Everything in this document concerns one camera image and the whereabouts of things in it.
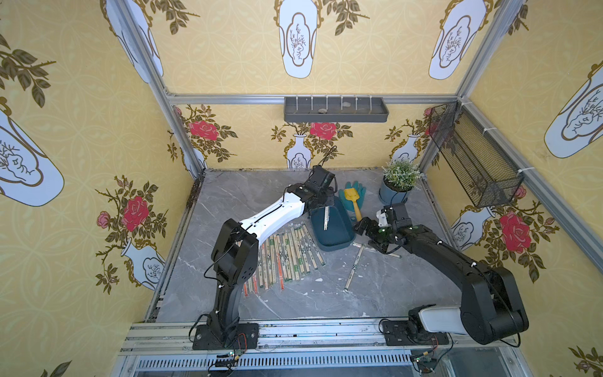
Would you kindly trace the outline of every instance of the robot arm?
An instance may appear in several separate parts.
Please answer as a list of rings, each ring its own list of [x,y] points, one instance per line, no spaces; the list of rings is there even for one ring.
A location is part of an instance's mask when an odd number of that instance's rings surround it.
[[[262,212],[240,223],[229,219],[222,225],[212,252],[216,299],[207,319],[209,330],[222,346],[230,346],[235,340],[241,286],[257,269],[258,247],[304,212],[333,205],[335,191],[329,185],[334,177],[321,166],[315,166],[304,183],[289,186],[283,197]]]
[[[420,308],[411,313],[417,339],[424,332],[468,334],[480,344],[525,331],[528,318],[515,279],[502,267],[489,268],[442,242],[423,226],[413,226],[404,204],[385,207],[377,213],[379,222],[368,217],[356,225],[366,231],[369,244],[387,253],[390,244],[404,246],[445,274],[461,290],[461,306]]]

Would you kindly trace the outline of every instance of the vase illustration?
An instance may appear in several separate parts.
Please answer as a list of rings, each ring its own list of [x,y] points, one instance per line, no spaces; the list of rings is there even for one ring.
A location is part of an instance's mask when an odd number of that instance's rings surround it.
[[[573,95],[545,133],[555,157],[569,157],[603,135],[603,62],[593,65],[588,80]]]
[[[312,152],[303,145],[306,135],[293,135],[295,144],[286,151],[289,169],[308,169],[312,163]]]
[[[406,144],[402,145],[400,148],[396,149],[394,153],[391,155],[391,161],[402,161],[409,160],[410,162],[414,161],[417,158],[418,150],[415,147],[415,142],[420,138],[421,135],[408,135],[408,139],[406,140]]]
[[[56,198],[64,182],[36,143],[14,120],[0,113],[0,194],[39,207]]]
[[[115,36],[119,40],[119,43],[123,47],[126,55],[128,55],[128,59],[130,59],[130,63],[134,66],[136,72],[140,75],[142,81],[149,83],[151,81],[149,73],[143,68],[140,64],[142,61],[142,56],[138,56],[132,46],[134,45],[134,40],[132,37],[125,31],[125,27],[121,24],[121,20],[118,16],[118,6],[117,1],[119,0],[106,0],[105,6],[103,7],[103,1],[101,0],[101,8],[105,12],[105,16],[108,19],[111,27],[113,28],[113,32]],[[131,11],[134,16],[134,20],[136,21],[137,30],[144,41],[145,47],[151,57],[153,58],[153,64],[157,69],[157,72],[160,76],[163,76],[163,67],[161,65],[161,59],[159,59],[159,53],[157,52],[157,46],[155,45],[155,40],[153,39],[153,34],[151,33],[151,28],[147,23],[147,18],[143,13],[140,6],[138,6],[133,0],[125,0],[125,4],[128,9]]]
[[[475,34],[492,8],[484,0],[452,0],[440,22],[440,36],[429,65],[429,76],[437,80],[450,77],[467,52]]]
[[[143,286],[150,290],[157,288],[159,278],[163,272],[165,261],[152,246],[147,245],[142,249],[137,249],[132,243],[132,238],[128,240],[128,245],[121,256],[126,256],[132,260],[134,278]]]
[[[484,223],[491,217],[494,217],[494,213],[490,207],[482,209],[472,207],[461,213],[451,227],[452,238],[461,251],[465,251],[482,239]]]
[[[318,8],[311,0],[283,0],[277,21],[280,54],[289,76],[305,78],[310,74],[316,34]]]

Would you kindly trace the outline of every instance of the yellow garden shovel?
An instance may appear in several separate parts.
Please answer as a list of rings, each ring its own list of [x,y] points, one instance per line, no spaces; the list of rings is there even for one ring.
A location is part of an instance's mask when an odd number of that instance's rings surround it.
[[[362,219],[362,215],[360,214],[360,208],[358,208],[358,203],[356,200],[360,199],[360,195],[358,195],[358,191],[355,188],[349,188],[343,190],[343,193],[349,201],[354,205],[354,213],[356,214],[356,221],[360,221]]]

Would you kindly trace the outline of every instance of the black metal basket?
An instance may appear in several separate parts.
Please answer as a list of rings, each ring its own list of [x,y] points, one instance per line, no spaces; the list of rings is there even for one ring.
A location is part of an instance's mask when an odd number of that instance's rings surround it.
[[[433,107],[429,134],[474,206],[496,206],[513,199],[523,173],[460,103]]]

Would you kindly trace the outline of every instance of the zip tie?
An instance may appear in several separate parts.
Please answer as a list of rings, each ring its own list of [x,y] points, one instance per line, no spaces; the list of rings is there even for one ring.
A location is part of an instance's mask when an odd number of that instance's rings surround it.
[[[523,168],[523,169],[518,169],[517,170],[517,175],[519,175],[520,173],[523,173],[526,170],[532,170],[535,169],[533,166],[529,167],[529,168]]]

